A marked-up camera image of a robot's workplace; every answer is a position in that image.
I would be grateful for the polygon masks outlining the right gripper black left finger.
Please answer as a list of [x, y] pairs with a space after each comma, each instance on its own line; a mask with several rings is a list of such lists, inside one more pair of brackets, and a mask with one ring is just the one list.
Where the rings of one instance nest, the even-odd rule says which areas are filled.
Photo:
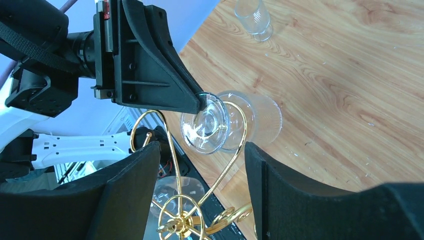
[[3, 240], [141, 240], [159, 163], [153, 141], [53, 190], [0, 195]]

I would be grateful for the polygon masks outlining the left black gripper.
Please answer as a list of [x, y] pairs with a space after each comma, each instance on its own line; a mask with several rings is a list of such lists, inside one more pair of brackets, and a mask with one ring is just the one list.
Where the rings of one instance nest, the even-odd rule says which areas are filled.
[[174, 48], [164, 9], [139, 0], [95, 6], [93, 30], [67, 35], [79, 61], [75, 75], [95, 79], [95, 98], [189, 114], [205, 108], [203, 89]]

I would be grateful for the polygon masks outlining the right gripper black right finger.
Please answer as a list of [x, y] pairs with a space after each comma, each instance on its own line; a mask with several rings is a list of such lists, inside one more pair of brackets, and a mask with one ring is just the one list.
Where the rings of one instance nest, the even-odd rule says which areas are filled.
[[389, 182], [360, 192], [314, 180], [248, 142], [249, 195], [259, 240], [421, 240], [424, 185]]

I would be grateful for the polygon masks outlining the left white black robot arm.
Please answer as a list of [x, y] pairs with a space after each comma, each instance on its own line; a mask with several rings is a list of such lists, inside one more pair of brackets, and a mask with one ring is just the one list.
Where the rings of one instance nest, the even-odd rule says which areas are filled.
[[139, 0], [100, 0], [93, 30], [70, 33], [68, 16], [46, 0], [0, 3], [0, 52], [16, 61], [0, 98], [0, 178], [38, 169], [32, 126], [78, 97], [95, 79], [97, 99], [143, 109], [196, 114], [202, 88], [171, 40], [167, 13]]

